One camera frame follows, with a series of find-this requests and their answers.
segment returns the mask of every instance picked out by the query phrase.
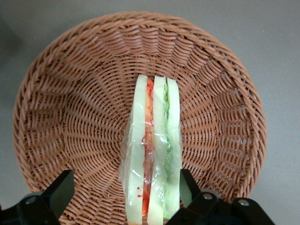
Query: wicker basket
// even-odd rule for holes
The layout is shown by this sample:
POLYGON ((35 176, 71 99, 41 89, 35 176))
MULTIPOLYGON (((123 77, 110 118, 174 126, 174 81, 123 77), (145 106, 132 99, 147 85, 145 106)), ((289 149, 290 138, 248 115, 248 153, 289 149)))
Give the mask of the wicker basket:
POLYGON ((81 23, 32 63, 14 111, 15 152, 31 191, 65 169, 63 224, 126 224, 120 143, 139 74, 176 79, 183 167, 231 201, 249 196, 266 150, 263 108, 241 61, 178 17, 123 12, 81 23))

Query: gray surface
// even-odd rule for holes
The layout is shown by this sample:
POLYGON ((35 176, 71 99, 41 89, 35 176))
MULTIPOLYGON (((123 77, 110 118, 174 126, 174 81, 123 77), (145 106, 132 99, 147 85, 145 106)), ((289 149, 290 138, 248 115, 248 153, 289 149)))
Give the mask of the gray surface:
POLYGON ((86 19, 118 11, 154 11, 188 19, 231 48, 262 98, 268 152, 251 198, 277 225, 299 224, 300 1, 0 1, 0 204, 28 193, 12 140, 18 88, 34 58, 86 19))

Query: orange filling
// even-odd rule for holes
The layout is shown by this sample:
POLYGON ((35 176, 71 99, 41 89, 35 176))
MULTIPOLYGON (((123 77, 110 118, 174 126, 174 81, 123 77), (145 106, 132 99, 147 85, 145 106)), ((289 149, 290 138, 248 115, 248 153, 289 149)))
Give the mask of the orange filling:
POLYGON ((143 186, 143 199, 142 199, 142 215, 148 213, 151 179, 153 171, 153 152, 154 152, 154 128, 153 128, 153 86, 154 83, 151 79, 147 79, 147 93, 146 93, 146 126, 143 144, 145 146, 145 159, 144 159, 144 186, 143 186))

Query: plastic-wrapped sandwich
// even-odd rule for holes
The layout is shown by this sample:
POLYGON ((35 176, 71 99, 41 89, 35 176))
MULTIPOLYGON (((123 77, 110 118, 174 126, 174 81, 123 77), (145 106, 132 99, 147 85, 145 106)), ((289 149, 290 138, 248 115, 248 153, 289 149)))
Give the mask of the plastic-wrapped sandwich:
POLYGON ((120 177, 130 225, 162 225, 180 207, 180 100, 175 80, 137 79, 121 145, 120 177))

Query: metal screw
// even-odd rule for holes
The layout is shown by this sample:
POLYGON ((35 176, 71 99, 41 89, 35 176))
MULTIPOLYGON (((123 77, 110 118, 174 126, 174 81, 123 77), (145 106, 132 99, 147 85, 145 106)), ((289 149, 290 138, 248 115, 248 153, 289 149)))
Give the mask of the metal screw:
POLYGON ((208 194, 208 193, 205 193, 205 194, 203 195, 203 197, 204 197, 206 200, 211 200, 211 199, 212 199, 212 196, 211 196, 210 194, 208 194))
POLYGON ((32 196, 32 197, 30 197, 30 198, 28 198, 27 200, 26 200, 26 202, 25 202, 25 204, 26 205, 29 205, 29 204, 31 204, 31 203, 34 203, 35 201, 36 201, 36 197, 35 196, 32 196))
POLYGON ((249 206, 249 202, 245 199, 239 199, 239 204, 242 206, 249 206))

